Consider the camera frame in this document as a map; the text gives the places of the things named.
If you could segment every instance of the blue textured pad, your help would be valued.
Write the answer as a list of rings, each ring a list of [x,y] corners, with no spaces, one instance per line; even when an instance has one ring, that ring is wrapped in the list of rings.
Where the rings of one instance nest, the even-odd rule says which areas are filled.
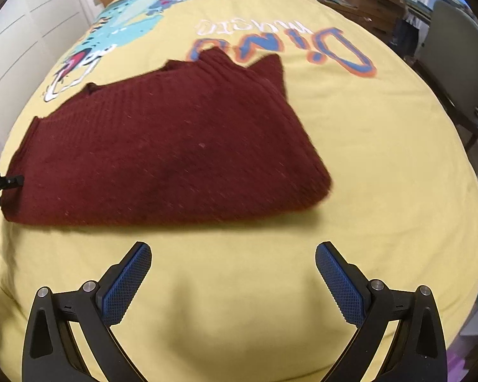
[[[361,326],[365,320],[363,298],[324,244],[317,247],[315,262],[347,323]]]
[[[110,327],[121,322],[152,262],[148,245],[141,246],[103,297],[103,323]]]

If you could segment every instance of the metal screw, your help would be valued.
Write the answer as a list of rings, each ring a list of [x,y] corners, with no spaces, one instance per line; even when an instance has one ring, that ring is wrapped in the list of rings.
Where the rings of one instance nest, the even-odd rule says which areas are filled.
[[[83,285],[83,291],[90,292],[96,288],[96,282],[86,282]]]
[[[374,290],[382,290],[384,288],[384,283],[381,282],[380,280],[372,280],[370,285],[372,286]]]
[[[427,286],[419,286],[419,290],[424,296],[430,296],[432,294],[432,292]]]
[[[44,297],[48,294],[49,290],[47,287],[43,287],[42,289],[39,289],[39,291],[37,292],[37,296],[39,297]]]

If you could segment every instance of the dark red cloth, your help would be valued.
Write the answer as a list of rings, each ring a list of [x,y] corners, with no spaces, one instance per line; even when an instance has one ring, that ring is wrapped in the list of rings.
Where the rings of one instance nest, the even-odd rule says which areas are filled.
[[[304,210],[331,180],[286,102],[278,55],[250,68],[219,49],[106,86],[35,117],[3,192],[31,225],[205,223]]]

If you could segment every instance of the blue gripper pad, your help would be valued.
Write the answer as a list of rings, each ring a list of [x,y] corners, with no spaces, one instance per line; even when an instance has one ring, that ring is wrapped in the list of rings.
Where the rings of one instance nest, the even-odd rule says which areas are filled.
[[[152,263],[152,252],[138,241],[119,264],[111,266],[99,281],[96,305],[105,326],[121,322]]]
[[[366,277],[348,264],[330,242],[317,246],[315,263],[347,323],[360,327],[370,307]]]

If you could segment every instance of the bed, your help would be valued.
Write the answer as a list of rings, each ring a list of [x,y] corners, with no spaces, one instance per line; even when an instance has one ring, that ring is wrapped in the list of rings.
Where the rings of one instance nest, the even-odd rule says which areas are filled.
[[[478,294],[478,182],[441,105],[401,59],[316,0],[102,1],[103,14],[17,119],[2,173],[33,117],[86,82],[194,60],[217,45],[241,65],[281,56],[289,103],[333,190],[302,213],[198,227],[35,228],[0,214],[0,366],[13,381],[36,290],[79,288],[137,240],[151,245],[152,268],[113,332],[148,380],[320,381],[355,330],[315,268],[315,247],[327,240],[369,279],[431,287],[452,342]]]

